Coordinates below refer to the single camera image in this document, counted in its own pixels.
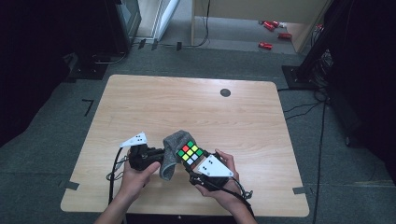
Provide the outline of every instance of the black cable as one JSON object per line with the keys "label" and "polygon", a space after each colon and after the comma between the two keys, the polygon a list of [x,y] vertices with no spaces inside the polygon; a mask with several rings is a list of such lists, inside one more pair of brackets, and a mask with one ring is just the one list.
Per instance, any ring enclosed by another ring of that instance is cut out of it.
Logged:
{"label": "black cable", "polygon": [[315,198],[315,208],[314,208],[314,215],[313,215],[314,218],[312,220],[313,224],[315,224],[317,222],[318,199],[319,199],[319,191],[320,191],[321,153],[322,153],[322,146],[323,146],[325,112],[326,112],[326,104],[323,104],[322,122],[321,122],[321,130],[320,130],[320,140],[319,140],[319,152],[318,152],[317,197]]}
{"label": "black cable", "polygon": [[313,78],[311,81],[321,87],[327,87],[328,86],[328,81],[326,80],[326,76],[329,74],[330,70],[332,67],[332,55],[330,54],[329,50],[327,49],[320,57],[320,59],[317,60],[315,63],[312,73],[314,74]]}
{"label": "black cable", "polygon": [[319,28],[319,30],[316,30],[316,34],[314,36],[314,32],[311,34],[311,48],[314,46],[314,44],[317,42],[318,36],[321,35],[323,32],[324,27]]}
{"label": "black cable", "polygon": [[110,176],[110,190],[108,193],[108,204],[110,204],[113,201],[113,189],[114,189],[114,173],[116,173],[116,165],[117,161],[119,160],[120,153],[122,152],[123,147],[120,147],[119,152],[117,153],[116,159],[114,160],[113,164],[113,169],[111,171],[111,176]]}
{"label": "black cable", "polygon": [[121,56],[120,59],[118,59],[118,60],[116,60],[116,61],[114,61],[114,62],[108,62],[108,63],[94,62],[94,63],[98,63],[98,64],[113,64],[113,63],[119,63],[120,61],[122,61],[122,59],[125,58],[125,56],[126,56],[126,52],[123,53],[123,55]]}
{"label": "black cable", "polygon": [[[119,165],[120,163],[124,163],[125,161],[128,161],[129,159],[128,159],[128,157],[127,156],[124,156],[124,159],[123,160],[121,160],[121,161],[118,161],[117,163],[116,163],[116,169],[114,170],[114,172],[110,172],[110,173],[108,173],[108,175],[106,175],[106,180],[110,180],[110,177],[111,177],[111,174],[115,174],[119,169],[120,169],[120,167],[121,167],[121,165]],[[120,176],[121,174],[122,174],[123,172],[120,172],[116,177],[115,177],[115,179],[114,180],[118,180],[118,179],[120,179],[122,176]]]}
{"label": "black cable", "polygon": [[[324,99],[319,99],[319,98],[318,98],[318,96],[317,96],[317,93],[318,93],[318,92],[320,92],[320,93],[324,96]],[[326,92],[321,91],[321,89],[315,90],[315,91],[314,91],[314,97],[315,97],[315,99],[316,99],[318,102],[327,102],[327,98],[328,98]]]}
{"label": "black cable", "polygon": [[312,91],[312,89],[288,89],[288,88],[285,88],[285,89],[278,89],[277,90],[277,92],[280,92],[280,91]]}
{"label": "black cable", "polygon": [[347,19],[346,19],[346,34],[345,34],[345,36],[344,36],[343,48],[344,48],[344,46],[345,46],[345,44],[346,44],[346,42],[347,42],[347,30],[348,30],[348,27],[349,27],[350,14],[351,14],[351,12],[352,12],[352,8],[353,8],[354,3],[355,3],[355,0],[353,0],[352,3],[350,4],[349,12],[347,13]]}
{"label": "black cable", "polygon": [[318,102],[318,103],[314,104],[313,106],[311,106],[305,113],[303,113],[303,114],[298,114],[298,115],[293,115],[293,116],[291,116],[291,117],[286,118],[286,120],[288,120],[288,119],[293,119],[293,118],[296,118],[296,117],[300,117],[300,116],[306,115],[306,114],[308,114],[313,108],[315,108],[315,106],[320,105],[320,104],[322,104],[322,103],[323,103],[323,102]]}
{"label": "black cable", "polygon": [[239,199],[239,200],[247,207],[247,210],[248,210],[249,213],[253,216],[253,218],[255,218],[254,213],[253,213],[253,209],[251,208],[251,204],[248,203],[248,201],[247,201],[244,197],[242,197],[240,194],[235,193],[235,192],[230,191],[230,190],[225,189],[225,188],[220,188],[219,186],[214,185],[214,184],[210,183],[209,181],[203,181],[203,182],[204,182],[204,184],[208,184],[208,185],[210,185],[211,187],[214,187],[214,188],[216,188],[216,189],[219,189],[219,190],[222,190],[222,191],[224,191],[224,192],[227,192],[227,193],[233,195],[235,198]]}
{"label": "black cable", "polygon": [[[199,48],[201,47],[204,43],[206,43],[206,41],[209,38],[209,27],[208,27],[208,19],[209,19],[209,10],[210,10],[210,0],[207,3],[207,11],[206,11],[206,22],[204,22],[204,26],[205,26],[205,30],[206,30],[206,34],[204,37],[204,40],[199,44],[199,45],[186,45],[183,46],[183,48]],[[164,46],[164,47],[176,47],[176,45],[172,45],[172,44],[158,44],[158,46]]]}
{"label": "black cable", "polygon": [[291,110],[296,109],[296,108],[298,108],[298,107],[302,107],[302,106],[306,106],[306,105],[297,105],[297,106],[293,107],[292,109],[284,110],[283,113],[290,112]]}
{"label": "black cable", "polygon": [[246,192],[244,187],[241,185],[241,183],[239,183],[238,180],[236,180],[234,177],[231,177],[231,179],[233,179],[233,181],[235,181],[236,185],[241,189],[242,191],[242,197],[247,200],[250,199],[251,196],[253,195],[253,190],[251,190],[250,192]]}

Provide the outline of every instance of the green sticker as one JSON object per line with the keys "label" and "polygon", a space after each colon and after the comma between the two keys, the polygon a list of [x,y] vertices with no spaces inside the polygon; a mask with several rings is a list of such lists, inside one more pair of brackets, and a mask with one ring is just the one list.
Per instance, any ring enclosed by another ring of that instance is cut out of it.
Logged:
{"label": "green sticker", "polygon": [[202,155],[202,153],[204,153],[201,149],[198,149],[196,152],[195,152],[198,156],[201,156]]}
{"label": "green sticker", "polygon": [[177,154],[178,154],[180,157],[182,157],[182,156],[184,155],[184,152],[183,152],[183,150],[180,150]]}

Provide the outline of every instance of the rubik's cube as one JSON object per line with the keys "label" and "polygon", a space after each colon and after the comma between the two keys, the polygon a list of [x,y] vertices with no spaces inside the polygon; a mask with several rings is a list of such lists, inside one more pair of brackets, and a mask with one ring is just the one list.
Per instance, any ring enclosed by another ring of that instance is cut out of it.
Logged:
{"label": "rubik's cube", "polygon": [[201,148],[198,148],[192,141],[189,141],[181,150],[178,151],[177,155],[183,161],[184,166],[190,166],[191,169],[194,169],[199,161],[204,156],[204,151]]}

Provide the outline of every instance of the human hand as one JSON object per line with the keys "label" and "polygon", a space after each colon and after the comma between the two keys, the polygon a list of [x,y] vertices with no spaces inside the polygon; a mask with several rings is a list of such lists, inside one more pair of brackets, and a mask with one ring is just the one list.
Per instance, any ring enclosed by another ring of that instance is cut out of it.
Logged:
{"label": "human hand", "polygon": [[155,161],[146,168],[146,170],[136,171],[131,168],[129,162],[125,162],[120,191],[117,196],[120,195],[119,197],[127,199],[129,203],[134,202],[139,197],[142,188],[150,181],[150,176],[154,174],[160,166],[161,164]]}
{"label": "human hand", "polygon": [[[233,172],[233,178],[239,181],[239,174],[235,170],[235,164],[233,161],[233,156],[227,153],[224,153],[218,149],[215,149],[216,152],[219,153],[221,159],[225,161],[225,165]],[[195,185],[195,187],[201,192],[204,197],[211,197],[216,199],[216,201],[227,211],[233,212],[235,209],[239,209],[240,206],[245,206],[239,199],[233,196],[230,193],[227,193],[223,190],[209,191],[203,186]],[[233,179],[230,179],[225,185],[224,188],[235,192],[237,194],[241,194],[241,189],[236,185]]]}

